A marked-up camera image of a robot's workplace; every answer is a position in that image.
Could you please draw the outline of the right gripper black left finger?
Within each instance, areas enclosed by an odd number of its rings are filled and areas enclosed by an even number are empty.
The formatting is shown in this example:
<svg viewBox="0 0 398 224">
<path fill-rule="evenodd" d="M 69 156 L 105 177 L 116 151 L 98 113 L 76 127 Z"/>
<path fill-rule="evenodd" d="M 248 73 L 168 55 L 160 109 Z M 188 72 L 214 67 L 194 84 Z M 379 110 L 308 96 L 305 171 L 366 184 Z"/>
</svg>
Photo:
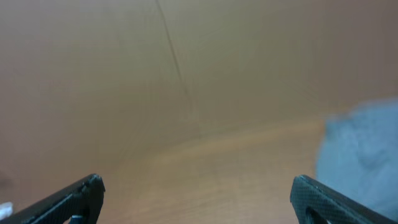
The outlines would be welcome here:
<svg viewBox="0 0 398 224">
<path fill-rule="evenodd" d="M 1 224 L 96 224 L 103 206 L 104 193 L 102 178 L 90 174 L 1 220 Z"/>
</svg>

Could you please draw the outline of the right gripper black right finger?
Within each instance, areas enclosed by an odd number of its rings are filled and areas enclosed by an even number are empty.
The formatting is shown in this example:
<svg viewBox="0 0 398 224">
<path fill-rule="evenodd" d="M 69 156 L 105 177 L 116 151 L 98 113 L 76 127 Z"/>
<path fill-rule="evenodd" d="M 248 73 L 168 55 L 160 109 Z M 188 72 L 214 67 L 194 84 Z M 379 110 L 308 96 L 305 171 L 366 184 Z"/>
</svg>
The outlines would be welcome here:
<svg viewBox="0 0 398 224">
<path fill-rule="evenodd" d="M 294 178 L 290 202 L 300 224 L 397 224 L 307 175 Z"/>
</svg>

